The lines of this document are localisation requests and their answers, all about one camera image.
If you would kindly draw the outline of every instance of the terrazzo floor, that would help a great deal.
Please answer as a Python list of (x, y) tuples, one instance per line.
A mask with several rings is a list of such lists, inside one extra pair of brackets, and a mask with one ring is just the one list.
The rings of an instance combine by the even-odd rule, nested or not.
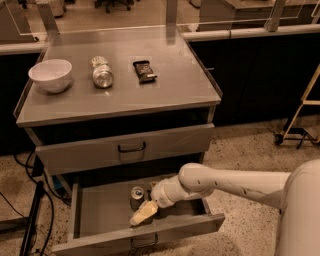
[[(316, 136), (320, 131), (320, 116), (300, 117), (296, 125), (304, 127)], [(280, 131), (285, 120), (273, 120), (250, 124), (238, 124), (215, 128), (204, 164), (213, 168), (291, 172), (302, 163), (319, 158), (320, 148), (306, 141), (297, 150), (297, 141), (284, 141), (280, 146), (273, 143), (273, 131)], [(18, 155), (25, 162), (28, 153)], [(26, 175), (25, 168), (17, 164), (13, 156), (0, 157), (0, 192), (24, 216), (29, 214), (35, 185)], [(215, 255), (215, 256), (272, 256), (275, 246), (278, 211), (222, 191), (215, 191), (208, 198), (212, 213), (224, 213), (226, 219), (216, 233), (159, 244), (138, 252), (122, 255)], [(55, 221), (46, 248), (67, 241), (70, 207), (53, 198)], [(0, 219), (19, 217), (0, 197)], [(37, 237), (32, 252), (41, 249), (47, 236), (51, 208), (43, 197), (37, 221)], [(0, 255), (19, 255), (23, 231), (0, 234)]]

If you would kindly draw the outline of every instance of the cabinet top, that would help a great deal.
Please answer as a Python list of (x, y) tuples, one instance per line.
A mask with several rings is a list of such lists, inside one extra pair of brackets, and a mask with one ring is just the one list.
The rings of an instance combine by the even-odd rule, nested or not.
[[(94, 86), (90, 61), (95, 56), (108, 60), (112, 87)], [(55, 35), (43, 60), (55, 58), (71, 62), (74, 82), (51, 95), (32, 84), (18, 126), (212, 106), (221, 100), (178, 31), (165, 26)], [(155, 82), (139, 84), (132, 64), (139, 60), (150, 61)]]

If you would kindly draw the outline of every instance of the metal cabinet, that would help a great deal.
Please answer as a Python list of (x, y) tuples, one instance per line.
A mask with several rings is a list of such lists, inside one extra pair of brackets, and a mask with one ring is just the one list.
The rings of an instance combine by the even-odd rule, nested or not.
[[(95, 88), (91, 79), (89, 61), (96, 55), (105, 56), (114, 72), (107, 90)], [(46, 171), (72, 194), (68, 243), (54, 247), (55, 253), (106, 255), (217, 231), (224, 217), (212, 216), (202, 201), (201, 211), (193, 205), (199, 202), (181, 205), (189, 209), (186, 213), (178, 204), (171, 210), (179, 214), (168, 210), (152, 224), (128, 227), (132, 211), (127, 193), (142, 179), (141, 164), (147, 166), (143, 179), (177, 172), (178, 164), (159, 163), (194, 155), (194, 161), (202, 161), (214, 132), (212, 119), (221, 95), (178, 32), (161, 26), (55, 35), (44, 56), (52, 58), (72, 63), (74, 83), (54, 95), (33, 84), (17, 124), (33, 139)], [(150, 61), (158, 75), (155, 82), (139, 84), (132, 62), (141, 59)], [(111, 178), (104, 180), (108, 174)], [(115, 211), (122, 216), (117, 224)]]

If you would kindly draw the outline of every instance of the can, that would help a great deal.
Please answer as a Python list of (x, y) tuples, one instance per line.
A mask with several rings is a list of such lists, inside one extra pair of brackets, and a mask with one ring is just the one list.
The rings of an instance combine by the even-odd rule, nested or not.
[(108, 88), (113, 84), (113, 73), (110, 70), (108, 61), (103, 56), (96, 56), (91, 60), (92, 79), (99, 88)]
[(131, 190), (130, 206), (133, 211), (139, 209), (144, 202), (144, 189), (140, 186), (133, 187)]

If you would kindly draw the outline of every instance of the closed drawer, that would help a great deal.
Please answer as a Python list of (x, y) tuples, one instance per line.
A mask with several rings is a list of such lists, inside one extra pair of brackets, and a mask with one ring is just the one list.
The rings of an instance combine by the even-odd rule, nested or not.
[(178, 202), (160, 209), (140, 226), (130, 226), (134, 213), (130, 206), (132, 188), (141, 186), (148, 191), (150, 182), (163, 178), (165, 176), (156, 176), (92, 187), (75, 183), (68, 242), (54, 246), (53, 252), (57, 256), (108, 255), (219, 230), (224, 215), (212, 215), (206, 201), (200, 199)]
[(213, 124), (37, 147), (51, 175), (204, 152)]

